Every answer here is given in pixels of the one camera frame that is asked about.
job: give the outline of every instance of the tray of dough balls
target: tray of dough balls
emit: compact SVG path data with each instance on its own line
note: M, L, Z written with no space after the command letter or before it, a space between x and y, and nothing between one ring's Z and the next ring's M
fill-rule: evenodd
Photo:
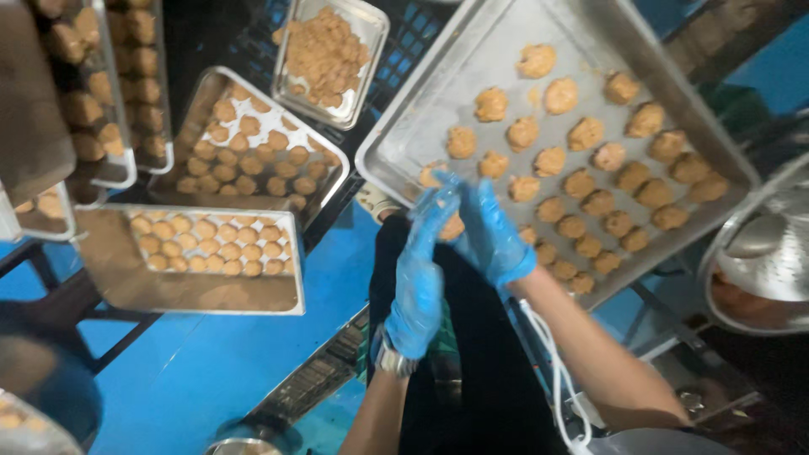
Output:
M348 176L345 154L309 125L223 66L200 78L175 140L178 165L150 183L172 195L287 198L304 228Z
M358 151L360 173L403 203L438 185L433 168L491 178L538 262L592 309L758 185L631 2L468 11Z

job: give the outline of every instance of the hand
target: hand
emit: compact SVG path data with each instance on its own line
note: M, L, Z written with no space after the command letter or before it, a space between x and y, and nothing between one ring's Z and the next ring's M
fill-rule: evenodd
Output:
M444 185L460 191L460 218L466 230L455 249L483 273L493 286L502 288L536 268L534 249L519 238L517 228L500 208L492 181L472 185L453 172L433 171Z
M444 278L433 263L433 249L459 205L457 188L444 185L425 191L409 214L413 226L396 262L396 298L385 320L393 346L408 359L424 357L441 325Z

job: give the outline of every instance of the rectangular tray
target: rectangular tray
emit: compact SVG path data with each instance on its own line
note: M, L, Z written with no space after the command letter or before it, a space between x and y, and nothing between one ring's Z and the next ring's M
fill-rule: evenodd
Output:
M315 151L307 141L307 138L313 138L321 146L334 153L340 159L341 165L329 169L328 175L318 182L318 189L313 194L307 196L307 205L299 212L300 223L303 228L306 229L309 223L320 213L320 209L326 205L328 200L331 199L348 177L348 158L337 146L330 143L305 122L288 112L278 102L266 96L245 79L238 76L233 70L224 66L209 68L200 77L197 90L195 91L195 95L183 121L183 126L175 139L177 165L165 175L152 177L149 184L150 194L160 203L171 205L186 205L190 203L190 205L193 206L198 205L198 202L193 202L194 199L205 196L199 194L197 197L197 195L194 194L178 193L176 190L176 182L186 175L185 163L188 161L189 157L193 156L193 147L197 143L197 140L207 137L205 136L207 134L205 127L209 123L214 103L225 95L231 81L246 88L253 97L264 101L271 108L269 113L251 113L251 115L260 119L261 128L264 132L249 138L251 147L258 145L262 138L266 138L266 131L272 129L281 131L287 135L290 140L289 147L303 146L309 151ZM249 101L241 102L237 113L247 112L245 109L248 109L248 107L246 107L245 103L249 103ZM298 129L288 130L283 125L282 119L288 121ZM239 121L234 121L229 127L232 136L239 128ZM227 196L227 198L233 201L245 201L253 198L266 199L268 193L265 184L271 175L271 167L270 165L265 165L265 170L256 176L257 190L253 195Z
M515 63L520 49L528 43L547 43L556 48L557 64L551 74L541 79L519 77ZM604 99L604 76L612 70L628 70L640 79L644 88L633 106L653 99L659 102L667 112L664 129L676 125L685 130L690 141L686 150L701 153L730 181L731 189L724 198L699 207L684 204L682 197L688 188L669 179L666 166L646 155L651 138L624 138L624 126L633 106L616 106ZM578 84L578 106L570 113L549 116L536 107L536 94L544 93L552 80L565 76ZM506 119L480 123L473 116L474 99L492 86L500 87L509 97ZM532 91L534 102L529 100ZM522 154L512 153L505 140L506 128L516 118L527 115L539 119L539 138ZM537 152L546 147L566 146L567 132L584 116L596 117L604 123L605 142L618 141L626 147L627 163L641 161L653 174L666 178L679 199L677 204L692 212L685 226L662 235L649 223L650 210L615 188L615 173L591 166L592 151L568 151L562 174L542 177L537 196L530 202L510 201L507 176L532 175ZM477 153L471 159L448 159L447 130L454 125L475 130ZM476 181L477 162L484 151L491 149L508 155L509 170L495 182L503 208L515 223L531 224L538 237L556 245L557 257L593 276L594 291L577 298L586 309L595 308L666 257L717 227L760 184L750 164L665 55L634 6L625 0L465 2L374 131L358 150L355 159L358 170L407 206L413 206L422 191L418 174L426 164L444 159L451 170ZM633 221L652 237L647 248L628 254L601 228L598 219L582 214L578 202L563 195L566 212L580 215L587 223L587 231L601 240L604 249L622 256L621 267L608 276L594 272L590 260L577 255L573 241L559 236L552 224L541 223L534 217L536 204L561 194L564 176L579 168L587 168L597 188L613 193L616 209L628 211Z
M371 61L360 69L359 87L357 91L348 90L343 94L343 104L337 108L321 108L306 100L305 95L290 93L290 78L284 65L286 61L286 44L289 34L284 32L284 39L278 48L278 59L273 72L272 94L275 100L289 106L293 110L331 125L339 130L350 130L357 124L371 82L376 74L376 66L382 56L382 49L391 21L380 9L362 0L292 0L287 20L304 21L317 15L324 6L330 6L346 22L351 25L351 32L368 46Z
M189 217L209 215L264 216L278 219L289 232L294 275L225 276L208 273L163 273L144 261L129 226L128 213L162 210ZM139 206L106 204L77 210L86 235L78 251L101 295L117 308L156 312L302 315L303 272L298 226L290 212L248 208Z

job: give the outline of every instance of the white wire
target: white wire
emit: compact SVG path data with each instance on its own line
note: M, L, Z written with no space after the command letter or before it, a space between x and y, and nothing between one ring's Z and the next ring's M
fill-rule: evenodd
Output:
M590 444L593 437L593 429L590 425L590 419L587 418L587 413L585 413L584 408L578 402L576 392L573 389L573 381L570 379L570 373L567 371L565 363L562 362L561 357L559 356L559 352L557 350L556 343L553 341L553 335L551 334L550 327L548 327L548 323L545 322L545 320L542 319L539 314L536 314L527 300L520 300L519 307L523 310L523 313L528 316L528 321L531 323L534 331L536 331L537 336L540 337L540 341L545 346L545 349L547 349L548 353L551 355L551 366L553 367L553 416L556 418L559 432L561 433L562 440L565 442L568 450L573 453L578 453L581 448L586 448L587 445ZM582 421L584 422L584 439L578 440L577 438L575 443L568 436L567 429L565 428L565 421L561 416L561 378L565 379L565 387L567 388L567 392L573 398L573 403L581 413Z

